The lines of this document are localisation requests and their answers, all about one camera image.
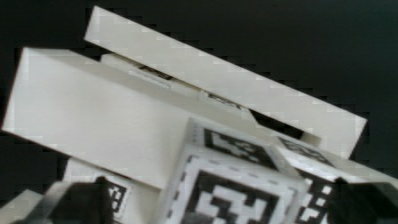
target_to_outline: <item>white cardboard box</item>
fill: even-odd
[[[275,132],[67,50],[25,48],[2,129],[163,189],[188,118]]]

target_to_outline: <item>black background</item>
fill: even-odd
[[[83,41],[92,5],[368,120],[352,159],[398,177],[396,0],[2,0],[0,117],[19,48],[105,52]],[[0,204],[62,178],[66,156],[0,133]]]

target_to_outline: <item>printed pattern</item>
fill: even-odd
[[[266,224],[279,197],[201,171],[183,223]]]
[[[323,164],[332,166],[332,163],[329,162],[329,160],[323,157],[323,155],[320,154],[320,152],[316,152],[313,149],[309,149],[307,147],[304,147],[302,145],[298,145],[297,143],[293,143],[291,141],[288,141],[281,137],[279,137],[279,139],[281,139],[281,142],[282,142],[290,151],[293,151],[295,153],[298,153],[300,155],[304,155],[306,157],[309,157],[311,159],[320,161]]]
[[[107,181],[107,187],[108,187],[108,194],[112,199],[112,209],[114,209],[114,213],[117,214],[121,212],[121,205],[122,205],[124,196],[126,196],[126,188],[110,181]]]
[[[210,149],[277,170],[275,163],[259,145],[254,145],[208,129],[204,129],[204,144]]]
[[[329,199],[334,193],[334,182],[297,169],[309,184],[309,192],[302,201],[297,224],[318,224],[327,219]]]
[[[295,183],[190,156],[176,177],[162,224],[281,224],[297,196]]]

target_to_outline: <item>black square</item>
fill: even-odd
[[[226,224],[266,224],[270,223],[277,201],[279,196],[201,171],[181,223],[208,224],[213,223],[215,219],[220,219]],[[236,210],[242,207],[252,212],[245,211],[243,213]]]
[[[245,161],[277,170],[275,163],[265,148],[259,145],[208,129],[204,129],[204,144],[210,149],[227,153]]]
[[[307,205],[300,207],[297,224],[320,224],[327,216],[329,203],[334,195],[334,181],[329,181],[300,169],[297,171],[309,184],[307,198],[311,198]]]
[[[304,147],[302,145],[298,145],[297,143],[293,143],[291,141],[288,141],[281,137],[279,137],[279,139],[281,139],[281,142],[282,142],[290,151],[297,152],[300,155],[304,155],[306,157],[309,157],[311,159],[320,161],[323,164],[332,166],[332,163],[329,162],[329,160],[323,157],[323,155],[320,154],[320,152],[316,152],[313,149],[309,149],[307,147]]]

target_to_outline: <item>white panel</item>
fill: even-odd
[[[364,118],[99,7],[85,40],[320,137],[318,147],[348,158]]]
[[[188,117],[266,129],[71,51],[23,50],[3,130],[163,188]]]

